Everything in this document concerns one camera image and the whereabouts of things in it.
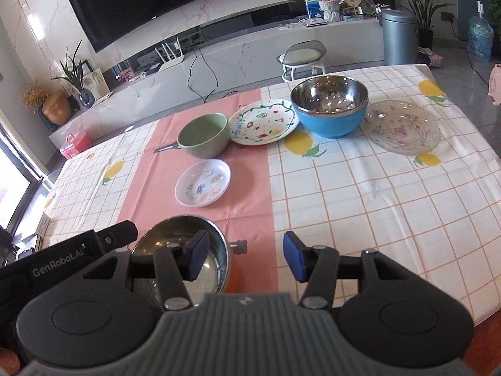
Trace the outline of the person's hand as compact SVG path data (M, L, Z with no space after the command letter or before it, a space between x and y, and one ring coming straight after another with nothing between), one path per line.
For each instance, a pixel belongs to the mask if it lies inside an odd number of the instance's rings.
M20 369L18 356L11 350L0 348L1 374L16 375Z

